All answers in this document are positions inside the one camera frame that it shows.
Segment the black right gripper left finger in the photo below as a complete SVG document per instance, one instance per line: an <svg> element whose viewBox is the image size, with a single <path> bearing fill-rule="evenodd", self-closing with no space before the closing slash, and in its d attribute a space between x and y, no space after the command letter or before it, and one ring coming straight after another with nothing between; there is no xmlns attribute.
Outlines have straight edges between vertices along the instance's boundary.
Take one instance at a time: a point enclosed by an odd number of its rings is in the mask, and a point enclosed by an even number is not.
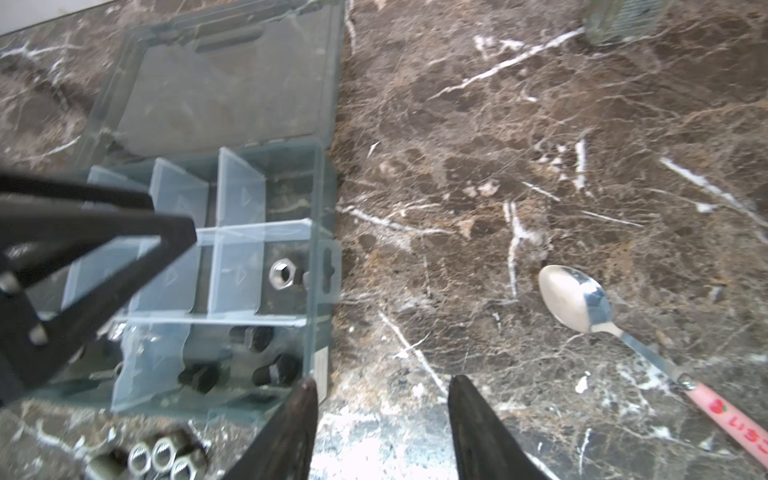
<svg viewBox="0 0 768 480"><path fill-rule="evenodd" d="M224 480L308 479L318 427L314 379L298 382Z"/></svg>

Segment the clear grey compartment organizer box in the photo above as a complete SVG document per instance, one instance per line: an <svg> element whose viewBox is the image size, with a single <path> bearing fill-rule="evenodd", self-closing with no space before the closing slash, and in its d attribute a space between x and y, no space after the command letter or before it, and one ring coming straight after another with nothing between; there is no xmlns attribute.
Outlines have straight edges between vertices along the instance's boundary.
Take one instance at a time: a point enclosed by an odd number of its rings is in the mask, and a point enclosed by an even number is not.
<svg viewBox="0 0 768 480"><path fill-rule="evenodd" d="M136 293L80 358L36 395L115 413L262 423L305 375L325 392L341 283L332 142L345 6L240 1L126 37L75 153L77 178L148 193L190 216L196 244ZM298 284L267 275L289 258ZM230 341L269 326L262 353ZM253 372L287 353L291 386ZM178 383L217 364L207 394Z"/></svg>

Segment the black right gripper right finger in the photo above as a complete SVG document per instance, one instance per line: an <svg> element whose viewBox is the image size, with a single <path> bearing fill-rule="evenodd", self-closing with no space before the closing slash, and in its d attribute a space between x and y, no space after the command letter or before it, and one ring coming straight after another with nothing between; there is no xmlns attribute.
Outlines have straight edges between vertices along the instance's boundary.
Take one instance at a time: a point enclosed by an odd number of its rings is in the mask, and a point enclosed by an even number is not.
<svg viewBox="0 0 768 480"><path fill-rule="evenodd" d="M459 479L547 478L467 376L451 378L447 405Z"/></svg>

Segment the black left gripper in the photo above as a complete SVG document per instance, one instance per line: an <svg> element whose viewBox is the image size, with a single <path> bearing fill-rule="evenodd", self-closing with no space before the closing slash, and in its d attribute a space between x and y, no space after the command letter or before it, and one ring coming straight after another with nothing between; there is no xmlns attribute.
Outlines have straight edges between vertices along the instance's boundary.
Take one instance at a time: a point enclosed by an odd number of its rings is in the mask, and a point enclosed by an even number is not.
<svg viewBox="0 0 768 480"><path fill-rule="evenodd" d="M136 188L2 171L2 404L56 377L196 241L190 216Z"/></svg>

